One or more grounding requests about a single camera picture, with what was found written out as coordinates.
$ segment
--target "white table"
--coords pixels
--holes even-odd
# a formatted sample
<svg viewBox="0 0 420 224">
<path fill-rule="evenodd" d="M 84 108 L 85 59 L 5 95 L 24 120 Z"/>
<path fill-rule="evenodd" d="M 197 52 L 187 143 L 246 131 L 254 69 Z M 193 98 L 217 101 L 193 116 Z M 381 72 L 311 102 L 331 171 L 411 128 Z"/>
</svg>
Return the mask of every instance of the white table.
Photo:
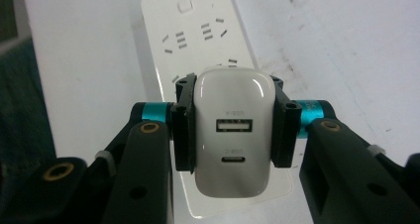
<svg viewBox="0 0 420 224">
<path fill-rule="evenodd" d="M 282 78 L 290 98 L 330 101 L 401 165 L 419 152 L 419 0 L 236 1 L 258 66 Z M 140 0 L 26 3 L 57 154 L 92 162 L 135 102 L 159 101 Z M 298 168 L 291 174 L 290 195 L 201 220 L 175 175 L 175 221 L 310 223 Z"/>
</svg>

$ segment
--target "power strip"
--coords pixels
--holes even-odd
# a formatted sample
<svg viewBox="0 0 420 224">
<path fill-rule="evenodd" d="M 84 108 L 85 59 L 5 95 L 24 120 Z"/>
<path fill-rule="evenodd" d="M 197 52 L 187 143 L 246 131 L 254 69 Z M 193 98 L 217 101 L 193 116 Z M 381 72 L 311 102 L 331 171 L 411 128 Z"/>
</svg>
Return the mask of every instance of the power strip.
<svg viewBox="0 0 420 224">
<path fill-rule="evenodd" d="M 208 66 L 255 67 L 232 0 L 142 0 L 142 9 L 163 101 Z"/>
</svg>

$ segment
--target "usb-a port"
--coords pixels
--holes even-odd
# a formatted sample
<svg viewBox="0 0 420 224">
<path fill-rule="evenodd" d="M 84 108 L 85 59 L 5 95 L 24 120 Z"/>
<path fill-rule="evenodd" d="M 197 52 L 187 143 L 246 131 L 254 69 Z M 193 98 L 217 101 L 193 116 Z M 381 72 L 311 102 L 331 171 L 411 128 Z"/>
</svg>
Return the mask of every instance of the usb-a port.
<svg viewBox="0 0 420 224">
<path fill-rule="evenodd" d="M 216 132 L 251 132 L 252 119 L 217 119 Z"/>
</svg>

